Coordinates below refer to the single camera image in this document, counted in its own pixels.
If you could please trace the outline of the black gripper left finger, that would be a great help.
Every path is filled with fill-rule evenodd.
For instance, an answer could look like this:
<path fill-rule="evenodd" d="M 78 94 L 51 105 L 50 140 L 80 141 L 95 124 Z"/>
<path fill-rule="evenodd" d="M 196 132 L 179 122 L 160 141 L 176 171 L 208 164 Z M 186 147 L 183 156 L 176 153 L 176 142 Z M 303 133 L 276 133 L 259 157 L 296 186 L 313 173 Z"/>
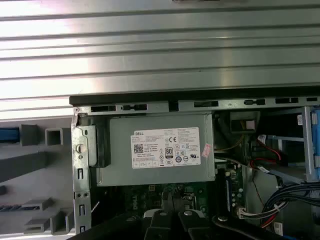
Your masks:
<path fill-rule="evenodd" d="M 172 238 L 173 209 L 169 207 L 171 194 L 161 194 L 162 208 L 147 210 L 143 217 L 124 213 L 93 228 L 81 231 L 73 240 L 170 240 Z"/>

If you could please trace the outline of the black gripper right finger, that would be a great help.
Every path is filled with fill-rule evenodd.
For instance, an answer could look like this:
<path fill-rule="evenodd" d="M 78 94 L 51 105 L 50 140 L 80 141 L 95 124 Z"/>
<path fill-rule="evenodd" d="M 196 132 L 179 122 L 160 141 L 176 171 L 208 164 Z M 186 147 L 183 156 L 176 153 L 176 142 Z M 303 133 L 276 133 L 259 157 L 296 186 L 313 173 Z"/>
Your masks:
<path fill-rule="evenodd" d="M 172 196 L 177 221 L 188 240 L 284 240 L 276 233 L 233 217 L 228 211 L 225 195 L 209 197 L 209 214 L 185 208 L 179 193 Z"/>

